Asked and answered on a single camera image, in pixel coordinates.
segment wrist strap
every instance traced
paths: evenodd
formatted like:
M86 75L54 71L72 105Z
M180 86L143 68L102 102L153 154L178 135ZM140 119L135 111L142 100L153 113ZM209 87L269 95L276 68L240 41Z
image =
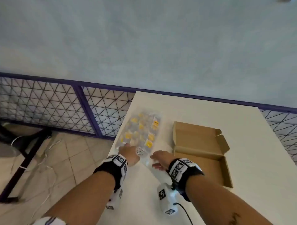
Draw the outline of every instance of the wrist strap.
M93 173L96 173L98 171L105 171L110 173L116 181L114 190L118 190L126 178L127 168L128 163L124 156L122 156L121 154L112 155L108 156L106 160L104 160L103 163L94 170Z
M172 187L176 189L186 201L190 202L186 194L186 183L190 176L204 175L201 168L187 158L173 160L166 172L172 179Z

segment wall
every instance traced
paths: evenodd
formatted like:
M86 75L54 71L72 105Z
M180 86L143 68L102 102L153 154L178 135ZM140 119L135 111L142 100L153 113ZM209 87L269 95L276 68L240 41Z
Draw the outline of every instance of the wall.
M297 107L297 4L2 0L0 71Z

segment open cardboard box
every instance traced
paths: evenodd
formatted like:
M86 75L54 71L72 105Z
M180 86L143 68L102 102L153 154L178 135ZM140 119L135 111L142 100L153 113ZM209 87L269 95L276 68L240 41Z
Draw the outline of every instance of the open cardboard box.
M196 163L211 180L232 188L224 154L230 149L220 129L174 122L174 155Z

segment black cable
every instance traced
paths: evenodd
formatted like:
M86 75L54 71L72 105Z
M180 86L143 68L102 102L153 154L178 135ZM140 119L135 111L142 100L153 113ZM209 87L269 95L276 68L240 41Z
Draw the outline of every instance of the black cable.
M188 213L187 213L187 211L186 211L186 209L181 205L181 204L179 204L178 202L176 202L176 203L173 203L173 205L180 205L182 208L183 208L183 210L186 212L186 214L187 214L187 216L188 216L188 218L189 218L189 220L190 220L190 222L191 222L191 224L193 225L193 223L192 223L192 220L191 220L191 218L189 217L189 215L188 215Z

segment circular logo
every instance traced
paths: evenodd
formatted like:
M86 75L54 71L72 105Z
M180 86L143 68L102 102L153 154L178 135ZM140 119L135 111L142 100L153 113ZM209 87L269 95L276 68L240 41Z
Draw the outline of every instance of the circular logo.
M141 148L137 149L137 154L143 155L143 150Z

